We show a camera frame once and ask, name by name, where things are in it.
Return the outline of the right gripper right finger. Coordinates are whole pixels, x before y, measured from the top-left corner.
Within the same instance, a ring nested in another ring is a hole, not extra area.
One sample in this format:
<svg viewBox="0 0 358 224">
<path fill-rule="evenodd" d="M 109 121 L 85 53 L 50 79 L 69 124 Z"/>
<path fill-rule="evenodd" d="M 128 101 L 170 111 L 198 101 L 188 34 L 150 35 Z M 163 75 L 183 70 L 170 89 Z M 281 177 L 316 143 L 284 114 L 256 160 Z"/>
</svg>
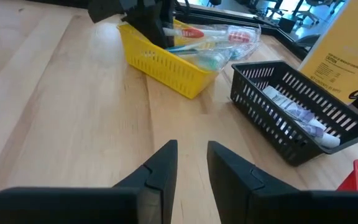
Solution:
<svg viewBox="0 0 358 224">
<path fill-rule="evenodd" d="M 222 224 L 301 224 L 301 192 L 216 141 L 208 143 L 209 181 Z"/>
</svg>

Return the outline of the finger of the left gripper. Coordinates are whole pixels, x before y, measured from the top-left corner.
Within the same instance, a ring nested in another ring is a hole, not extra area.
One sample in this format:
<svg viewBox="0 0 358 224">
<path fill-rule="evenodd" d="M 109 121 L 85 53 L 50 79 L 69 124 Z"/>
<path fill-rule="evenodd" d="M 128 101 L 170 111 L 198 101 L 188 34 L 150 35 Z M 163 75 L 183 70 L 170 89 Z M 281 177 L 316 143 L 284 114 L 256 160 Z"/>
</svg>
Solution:
<svg viewBox="0 0 358 224">
<path fill-rule="evenodd" d="M 128 22 L 154 45 L 163 49 L 167 47 L 167 38 L 163 31 L 162 21 L 154 11 L 144 11 L 142 14 L 128 14 L 124 21 Z"/>
<path fill-rule="evenodd" d="M 174 0 L 162 0 L 162 24 L 166 28 L 173 27 Z"/>
</svg>

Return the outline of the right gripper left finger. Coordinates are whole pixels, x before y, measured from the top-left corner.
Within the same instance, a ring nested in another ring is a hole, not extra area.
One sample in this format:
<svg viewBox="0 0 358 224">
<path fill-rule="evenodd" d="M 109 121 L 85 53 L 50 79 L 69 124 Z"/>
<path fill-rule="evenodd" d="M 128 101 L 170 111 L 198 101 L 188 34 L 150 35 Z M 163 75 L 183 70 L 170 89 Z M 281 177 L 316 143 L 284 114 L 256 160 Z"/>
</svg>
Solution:
<svg viewBox="0 0 358 224">
<path fill-rule="evenodd" d="M 112 187 L 113 224 L 171 224 L 177 182 L 178 142 L 169 140 Z"/>
</svg>

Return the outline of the red toothbrush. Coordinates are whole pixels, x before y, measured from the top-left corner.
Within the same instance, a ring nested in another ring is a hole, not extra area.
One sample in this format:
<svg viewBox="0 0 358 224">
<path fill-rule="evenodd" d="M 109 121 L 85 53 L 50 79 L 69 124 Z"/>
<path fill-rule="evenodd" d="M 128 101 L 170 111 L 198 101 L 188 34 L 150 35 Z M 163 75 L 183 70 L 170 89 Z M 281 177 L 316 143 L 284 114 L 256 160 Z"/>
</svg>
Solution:
<svg viewBox="0 0 358 224">
<path fill-rule="evenodd" d="M 224 30 L 210 30 L 197 28 L 163 28 L 167 36 L 180 36 L 187 39 L 223 38 L 233 43 L 248 44 L 259 40 L 260 31 L 245 27 L 229 26 Z"/>
</svg>

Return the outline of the green toothbrush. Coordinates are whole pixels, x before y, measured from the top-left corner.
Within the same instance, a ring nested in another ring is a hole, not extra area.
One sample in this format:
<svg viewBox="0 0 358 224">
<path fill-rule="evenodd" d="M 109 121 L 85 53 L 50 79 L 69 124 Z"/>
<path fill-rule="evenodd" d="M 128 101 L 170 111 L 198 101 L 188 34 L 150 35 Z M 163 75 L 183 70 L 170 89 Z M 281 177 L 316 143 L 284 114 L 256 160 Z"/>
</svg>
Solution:
<svg viewBox="0 0 358 224">
<path fill-rule="evenodd" d="M 209 39 L 187 45 L 169 47 L 167 52 L 206 71 L 220 71 L 230 61 L 233 45 L 228 41 Z"/>
</svg>

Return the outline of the blue toothbrush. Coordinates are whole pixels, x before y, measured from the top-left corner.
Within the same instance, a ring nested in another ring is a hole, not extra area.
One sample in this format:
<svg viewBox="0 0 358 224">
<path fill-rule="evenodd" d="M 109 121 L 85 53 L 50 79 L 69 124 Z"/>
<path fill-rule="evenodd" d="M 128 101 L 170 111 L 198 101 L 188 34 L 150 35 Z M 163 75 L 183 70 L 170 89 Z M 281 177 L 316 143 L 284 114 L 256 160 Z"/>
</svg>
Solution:
<svg viewBox="0 0 358 224">
<path fill-rule="evenodd" d="M 181 48 L 174 54 L 178 56 L 217 57 L 224 61 L 240 60 L 251 55 L 259 44 L 258 40 L 248 43 L 209 40 L 188 45 L 188 49 Z"/>
</svg>

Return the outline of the small white toothpaste tube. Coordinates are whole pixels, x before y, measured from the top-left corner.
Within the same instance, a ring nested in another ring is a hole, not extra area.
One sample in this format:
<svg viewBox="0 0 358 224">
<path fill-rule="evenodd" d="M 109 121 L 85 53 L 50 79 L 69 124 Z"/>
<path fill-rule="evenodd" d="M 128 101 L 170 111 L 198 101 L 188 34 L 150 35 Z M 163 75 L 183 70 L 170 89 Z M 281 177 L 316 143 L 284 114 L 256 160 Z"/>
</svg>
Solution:
<svg viewBox="0 0 358 224">
<path fill-rule="evenodd" d="M 265 87 L 262 92 L 294 119 L 304 123 L 310 123 L 315 119 L 314 113 L 310 110 L 304 109 L 302 106 L 287 98 L 272 86 Z"/>
<path fill-rule="evenodd" d="M 315 118 L 308 123 L 302 121 L 296 121 L 296 123 L 323 147 L 332 149 L 338 147 L 341 143 L 338 137 L 326 133 L 326 126 Z"/>
</svg>

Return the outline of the yellow plastic basket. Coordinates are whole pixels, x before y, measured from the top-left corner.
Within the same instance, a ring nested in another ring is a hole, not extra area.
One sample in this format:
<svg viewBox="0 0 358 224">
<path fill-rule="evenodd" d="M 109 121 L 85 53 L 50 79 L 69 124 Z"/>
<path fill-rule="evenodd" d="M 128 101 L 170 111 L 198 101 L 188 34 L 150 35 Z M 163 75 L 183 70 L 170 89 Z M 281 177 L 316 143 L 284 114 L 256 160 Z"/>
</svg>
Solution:
<svg viewBox="0 0 358 224">
<path fill-rule="evenodd" d="M 202 92 L 219 72 L 201 70 L 182 58 L 154 45 L 130 24 L 117 26 L 124 54 L 129 65 L 193 99 Z"/>
</svg>

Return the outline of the black plastic basket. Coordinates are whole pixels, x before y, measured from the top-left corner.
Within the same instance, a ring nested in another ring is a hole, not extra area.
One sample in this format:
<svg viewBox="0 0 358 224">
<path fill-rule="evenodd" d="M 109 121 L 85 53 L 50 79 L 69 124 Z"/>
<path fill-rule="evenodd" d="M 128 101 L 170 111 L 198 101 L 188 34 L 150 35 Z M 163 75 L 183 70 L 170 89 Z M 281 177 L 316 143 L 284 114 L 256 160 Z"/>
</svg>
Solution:
<svg viewBox="0 0 358 224">
<path fill-rule="evenodd" d="M 358 113 L 284 61 L 234 63 L 231 100 L 291 166 L 358 143 Z M 263 89 L 271 86 L 316 115 L 326 133 L 340 139 L 328 149 L 276 105 Z"/>
</svg>

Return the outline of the grey office chair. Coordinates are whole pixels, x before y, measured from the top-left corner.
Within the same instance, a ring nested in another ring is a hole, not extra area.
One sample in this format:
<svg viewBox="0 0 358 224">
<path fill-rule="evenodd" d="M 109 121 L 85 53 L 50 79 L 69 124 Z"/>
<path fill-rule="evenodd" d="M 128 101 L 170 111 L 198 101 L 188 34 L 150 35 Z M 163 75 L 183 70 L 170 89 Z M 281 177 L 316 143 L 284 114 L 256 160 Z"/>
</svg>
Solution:
<svg viewBox="0 0 358 224">
<path fill-rule="evenodd" d="M 303 1 L 306 1 L 306 3 L 310 6 L 307 11 L 301 11 L 300 6 L 302 5 Z M 319 6 L 321 3 L 320 0 L 300 0 L 298 5 L 296 6 L 295 10 L 292 12 L 292 15 L 296 17 L 296 19 L 299 21 L 299 26 L 302 26 L 304 23 L 304 20 L 309 17 L 312 20 L 311 25 L 317 25 L 319 24 L 319 18 L 311 12 L 312 7 Z"/>
</svg>

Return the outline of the white yellow wipes canister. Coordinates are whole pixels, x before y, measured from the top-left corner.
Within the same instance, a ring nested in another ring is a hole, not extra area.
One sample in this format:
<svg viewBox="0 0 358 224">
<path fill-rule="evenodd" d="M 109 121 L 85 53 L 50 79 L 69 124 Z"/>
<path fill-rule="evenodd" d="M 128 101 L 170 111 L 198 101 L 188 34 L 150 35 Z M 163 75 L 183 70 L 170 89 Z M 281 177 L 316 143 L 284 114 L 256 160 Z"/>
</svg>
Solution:
<svg viewBox="0 0 358 224">
<path fill-rule="evenodd" d="M 358 0 L 348 0 L 299 71 L 349 105 L 358 97 Z"/>
</svg>

